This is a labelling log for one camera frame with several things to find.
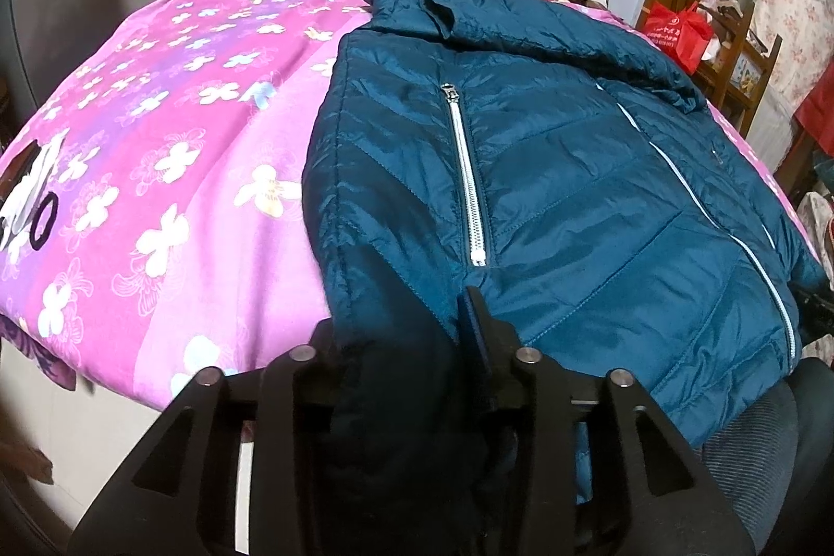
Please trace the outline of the pink floral bed quilt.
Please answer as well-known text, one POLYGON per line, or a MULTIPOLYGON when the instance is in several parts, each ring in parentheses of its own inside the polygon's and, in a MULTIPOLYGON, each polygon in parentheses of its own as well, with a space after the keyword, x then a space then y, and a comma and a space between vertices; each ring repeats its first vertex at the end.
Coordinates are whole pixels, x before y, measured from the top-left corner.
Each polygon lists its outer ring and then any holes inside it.
POLYGON ((2 325, 55 382, 164 408, 195 373, 264 367, 331 320, 302 175, 363 0, 157 0, 4 152, 2 325))

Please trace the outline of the beige covered sofa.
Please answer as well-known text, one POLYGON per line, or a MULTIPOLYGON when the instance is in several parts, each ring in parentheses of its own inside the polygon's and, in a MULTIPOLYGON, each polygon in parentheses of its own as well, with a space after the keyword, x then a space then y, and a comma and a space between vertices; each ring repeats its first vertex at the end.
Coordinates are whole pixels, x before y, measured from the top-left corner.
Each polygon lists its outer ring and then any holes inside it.
POLYGON ((776 171, 792 147, 793 116, 832 57, 832 0, 753 0, 751 28, 766 45, 781 40, 778 59, 746 139, 776 171))

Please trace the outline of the wooden chair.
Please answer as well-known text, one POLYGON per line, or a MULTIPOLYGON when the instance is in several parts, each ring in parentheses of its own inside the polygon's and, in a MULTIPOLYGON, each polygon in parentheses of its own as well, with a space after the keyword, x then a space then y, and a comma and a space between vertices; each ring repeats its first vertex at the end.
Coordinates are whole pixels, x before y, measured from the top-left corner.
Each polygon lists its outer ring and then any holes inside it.
POLYGON ((776 34, 766 44, 753 31, 755 3, 749 4, 742 13, 731 4, 710 7, 700 3, 697 10, 717 31, 718 48, 711 58, 704 54, 694 82, 709 103, 746 138, 775 70, 782 37, 776 34))

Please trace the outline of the dark teal puffer jacket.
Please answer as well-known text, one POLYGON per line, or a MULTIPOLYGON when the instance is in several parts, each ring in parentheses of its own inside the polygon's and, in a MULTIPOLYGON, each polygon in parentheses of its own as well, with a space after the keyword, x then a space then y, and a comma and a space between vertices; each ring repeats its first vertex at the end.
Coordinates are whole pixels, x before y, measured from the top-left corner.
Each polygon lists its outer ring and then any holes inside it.
POLYGON ((435 387, 475 288, 578 373, 627 368, 701 443, 799 364, 828 285, 683 70, 543 0, 363 0, 312 130, 302 210, 363 395, 435 387))

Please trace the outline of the red plastic bag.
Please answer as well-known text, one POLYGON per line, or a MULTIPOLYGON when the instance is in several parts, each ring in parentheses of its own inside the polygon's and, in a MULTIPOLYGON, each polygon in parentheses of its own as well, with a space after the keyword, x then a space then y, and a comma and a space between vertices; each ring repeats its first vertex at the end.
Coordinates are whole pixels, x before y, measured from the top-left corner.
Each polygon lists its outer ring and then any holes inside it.
POLYGON ((643 34, 687 75, 694 75, 713 39, 714 30, 698 9, 697 2, 680 11, 654 2, 649 8, 643 34))

